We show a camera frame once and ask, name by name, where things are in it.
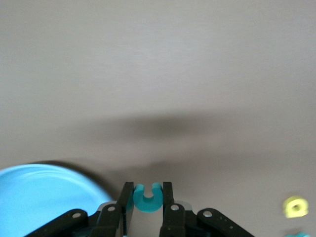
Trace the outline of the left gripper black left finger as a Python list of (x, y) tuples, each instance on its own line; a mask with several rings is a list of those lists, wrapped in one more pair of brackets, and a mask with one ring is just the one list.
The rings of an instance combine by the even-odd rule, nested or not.
[(72, 209), (25, 237), (124, 237), (133, 212), (133, 192), (134, 183), (126, 182), (118, 200), (100, 205), (91, 216)]

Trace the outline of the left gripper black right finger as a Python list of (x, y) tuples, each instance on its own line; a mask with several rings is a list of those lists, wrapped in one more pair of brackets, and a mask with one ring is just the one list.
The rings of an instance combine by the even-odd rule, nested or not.
[(195, 214), (174, 200), (171, 182), (163, 182), (163, 222), (159, 237), (254, 237), (220, 211), (205, 208)]

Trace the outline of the teal foam letter c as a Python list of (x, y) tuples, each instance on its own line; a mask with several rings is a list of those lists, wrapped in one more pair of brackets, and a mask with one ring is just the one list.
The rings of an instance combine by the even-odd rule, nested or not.
[(133, 202), (138, 210), (144, 213), (152, 213), (159, 210), (163, 204), (162, 186), (160, 183), (152, 184), (152, 196), (144, 195), (145, 186), (137, 184), (133, 193)]

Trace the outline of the yellow foam letter d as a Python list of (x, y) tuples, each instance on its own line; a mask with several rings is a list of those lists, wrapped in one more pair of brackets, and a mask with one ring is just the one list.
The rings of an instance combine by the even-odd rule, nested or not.
[(283, 202), (283, 213), (286, 218), (300, 218), (309, 212), (309, 204), (301, 196), (291, 196)]

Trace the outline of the teal foam letter l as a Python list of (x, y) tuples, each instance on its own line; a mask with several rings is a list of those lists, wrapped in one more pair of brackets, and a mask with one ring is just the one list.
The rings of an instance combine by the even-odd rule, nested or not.
[(309, 233), (307, 232), (298, 232), (298, 233), (294, 233), (294, 234), (287, 234), (284, 237), (312, 237)]

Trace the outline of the blue plate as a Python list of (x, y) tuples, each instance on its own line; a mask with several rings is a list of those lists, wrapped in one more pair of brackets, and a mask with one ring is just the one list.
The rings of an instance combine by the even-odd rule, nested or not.
[(92, 215), (112, 201), (88, 176), (50, 164), (0, 170), (0, 237), (25, 237), (72, 209)]

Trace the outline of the brown table mat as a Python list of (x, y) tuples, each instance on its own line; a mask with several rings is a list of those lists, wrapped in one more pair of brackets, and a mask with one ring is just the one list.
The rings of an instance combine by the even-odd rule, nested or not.
[(316, 237), (316, 0), (0, 0), (0, 169), (38, 161)]

